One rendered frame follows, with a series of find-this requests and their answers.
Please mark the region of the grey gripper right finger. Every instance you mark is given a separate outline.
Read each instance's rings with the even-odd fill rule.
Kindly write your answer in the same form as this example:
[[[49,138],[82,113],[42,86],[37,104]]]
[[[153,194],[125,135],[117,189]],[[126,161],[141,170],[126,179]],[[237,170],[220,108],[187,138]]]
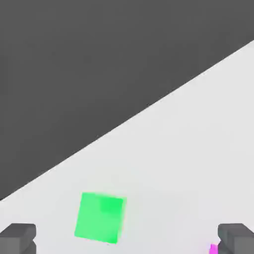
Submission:
[[[218,254],[254,254],[254,232],[242,223],[219,224]]]

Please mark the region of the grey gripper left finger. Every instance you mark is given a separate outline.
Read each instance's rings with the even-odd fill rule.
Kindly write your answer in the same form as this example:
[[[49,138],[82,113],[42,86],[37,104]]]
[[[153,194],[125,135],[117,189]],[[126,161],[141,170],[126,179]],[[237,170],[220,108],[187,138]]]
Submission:
[[[36,225],[11,223],[0,232],[0,254],[37,254]]]

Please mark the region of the small green cube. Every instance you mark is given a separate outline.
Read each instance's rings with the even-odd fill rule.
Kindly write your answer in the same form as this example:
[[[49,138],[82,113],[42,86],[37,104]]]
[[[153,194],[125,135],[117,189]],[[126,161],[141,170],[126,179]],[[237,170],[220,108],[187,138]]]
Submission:
[[[74,235],[116,244],[122,233],[126,202],[125,197],[82,193]]]

